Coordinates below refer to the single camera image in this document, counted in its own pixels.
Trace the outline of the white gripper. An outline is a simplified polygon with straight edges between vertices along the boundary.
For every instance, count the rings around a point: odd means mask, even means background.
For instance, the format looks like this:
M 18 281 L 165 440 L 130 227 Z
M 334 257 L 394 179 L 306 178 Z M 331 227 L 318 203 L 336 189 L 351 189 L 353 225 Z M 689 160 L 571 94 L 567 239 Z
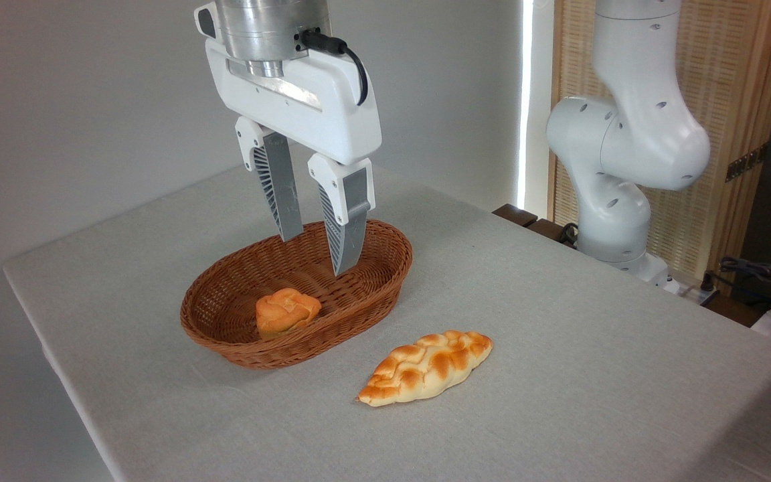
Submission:
M 312 52 L 285 61 L 281 78 L 263 78 L 217 40 L 207 39 L 205 51 L 218 94 L 241 115 L 235 131 L 244 165 L 258 176 L 282 241 L 304 231 L 286 137 L 318 152 L 308 168 L 319 184 L 331 265 L 340 276 L 358 262 L 375 208 L 372 163 L 365 159 L 382 142 L 373 89 L 358 106 L 360 76 L 346 57 Z

